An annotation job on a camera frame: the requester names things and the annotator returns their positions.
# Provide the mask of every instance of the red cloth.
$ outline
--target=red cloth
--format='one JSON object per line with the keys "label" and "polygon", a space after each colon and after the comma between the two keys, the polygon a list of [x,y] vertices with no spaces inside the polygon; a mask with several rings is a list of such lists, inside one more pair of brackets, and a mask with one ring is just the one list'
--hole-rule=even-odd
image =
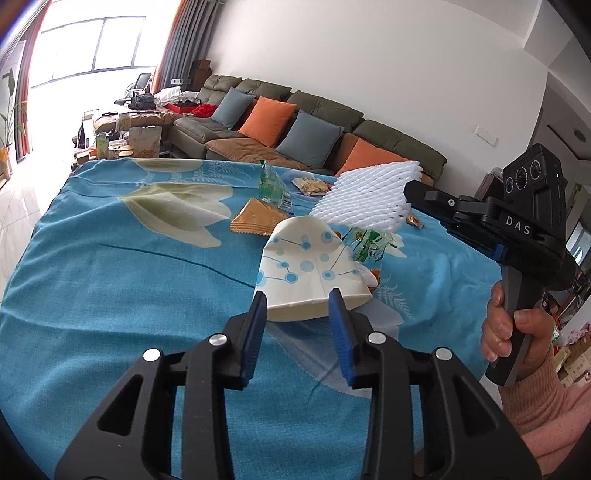
{"label": "red cloth", "polygon": [[203,105],[195,107],[191,113],[195,116],[198,116],[199,118],[208,118],[213,115],[213,113],[216,111],[216,108],[217,105],[204,103]]}

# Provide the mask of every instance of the potted plant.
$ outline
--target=potted plant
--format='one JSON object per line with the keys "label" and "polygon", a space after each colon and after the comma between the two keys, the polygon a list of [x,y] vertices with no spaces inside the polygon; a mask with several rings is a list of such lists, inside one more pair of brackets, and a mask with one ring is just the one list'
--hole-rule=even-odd
{"label": "potted plant", "polygon": [[[24,109],[26,102],[17,102],[12,108],[10,107],[15,89],[14,73],[12,72],[12,69],[2,76],[2,80],[5,78],[8,78],[8,110],[6,115],[0,113],[0,118],[4,121],[4,129],[0,131],[0,166],[2,166],[5,178],[10,180],[9,153],[14,138],[14,115],[18,108]],[[22,134],[24,134],[24,126],[22,123],[18,123],[17,128]]]}

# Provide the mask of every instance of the gray curtain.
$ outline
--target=gray curtain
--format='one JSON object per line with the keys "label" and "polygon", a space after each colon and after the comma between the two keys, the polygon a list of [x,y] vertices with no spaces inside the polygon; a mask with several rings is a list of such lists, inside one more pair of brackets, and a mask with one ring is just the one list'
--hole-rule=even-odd
{"label": "gray curtain", "polygon": [[169,87],[173,78],[189,78],[193,60],[203,59],[207,53],[219,13],[218,0],[186,0],[181,5],[177,14],[179,22],[170,32],[159,66],[158,89]]}

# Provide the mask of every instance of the white cloth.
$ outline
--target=white cloth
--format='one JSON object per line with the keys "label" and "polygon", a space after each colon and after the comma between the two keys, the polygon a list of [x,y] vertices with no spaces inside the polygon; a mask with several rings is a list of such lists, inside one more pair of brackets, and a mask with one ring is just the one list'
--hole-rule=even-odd
{"label": "white cloth", "polygon": [[295,322],[325,317],[338,288],[348,310],[371,300],[374,275],[322,220],[304,216],[280,222],[262,252],[255,292],[267,296],[267,319]]}

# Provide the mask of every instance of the cardboard box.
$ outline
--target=cardboard box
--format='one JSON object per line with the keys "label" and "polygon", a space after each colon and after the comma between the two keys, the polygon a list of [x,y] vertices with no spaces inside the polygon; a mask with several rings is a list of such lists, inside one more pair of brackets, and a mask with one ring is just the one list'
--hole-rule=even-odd
{"label": "cardboard box", "polygon": [[569,387],[574,383],[573,377],[571,377],[569,373],[564,370],[564,368],[561,368],[558,371],[558,379],[565,387]]}
{"label": "cardboard box", "polygon": [[586,334],[569,348],[570,355],[564,362],[564,369],[573,380],[577,380],[586,371],[591,371],[591,335]]}

